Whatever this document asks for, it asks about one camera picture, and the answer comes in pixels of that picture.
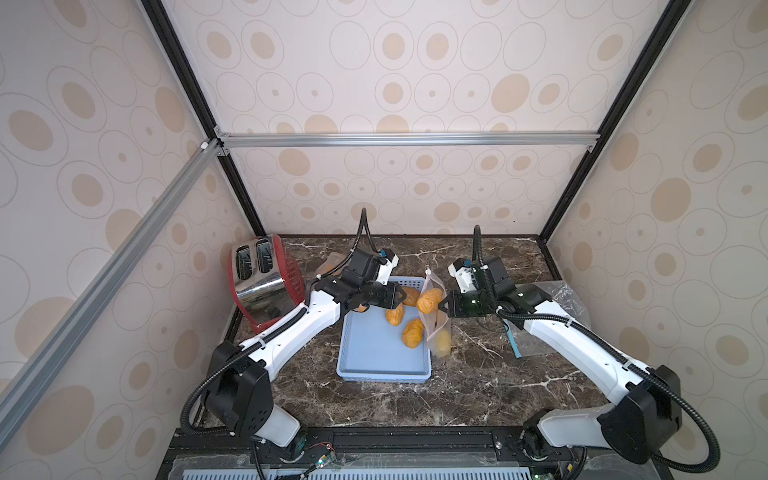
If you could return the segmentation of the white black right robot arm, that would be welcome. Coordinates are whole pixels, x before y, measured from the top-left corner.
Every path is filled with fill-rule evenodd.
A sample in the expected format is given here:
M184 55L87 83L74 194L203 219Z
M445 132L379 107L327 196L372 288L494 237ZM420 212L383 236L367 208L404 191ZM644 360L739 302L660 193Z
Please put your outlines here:
M607 399L601 407L542 409L522 426L519 444L533 461L555 448L610 449L642 465L654 461L672 470L703 474L721 460L712 427L681 395L679 376L666 366L652 368L622 352L571 316L534 284L516 284L502 260L483 254L481 228L472 236L472 255L449 268L458 287L440 302L451 318L493 315L543 341L595 384ZM660 449L689 417L701 431L707 453L697 463L665 457Z

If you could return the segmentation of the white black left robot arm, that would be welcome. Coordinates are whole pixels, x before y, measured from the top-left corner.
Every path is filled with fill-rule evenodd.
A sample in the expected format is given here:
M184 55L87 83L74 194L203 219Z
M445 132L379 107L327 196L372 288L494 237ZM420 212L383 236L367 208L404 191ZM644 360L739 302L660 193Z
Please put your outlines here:
M207 377L182 407L181 431L256 436L279 447L293 444L301 424L274 404L271 382L318 333L353 310L398 307L406 293L389 281L398 262L392 250L375 246L363 209L352 248L338 265L307 285L302 303L241 344L217 347Z

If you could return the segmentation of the clear zipper bag blue strip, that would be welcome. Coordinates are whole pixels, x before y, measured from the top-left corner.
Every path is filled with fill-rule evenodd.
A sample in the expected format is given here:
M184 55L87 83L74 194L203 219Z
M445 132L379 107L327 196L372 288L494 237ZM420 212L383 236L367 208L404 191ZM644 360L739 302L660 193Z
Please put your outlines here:
M535 307L539 314L569 318L588 328L592 325L586 303L580 294L564 280L518 284L517 288L509 294L509 299L514 306L524 303ZM554 349L539 337L511 323L508 325L507 337L517 358L554 352Z

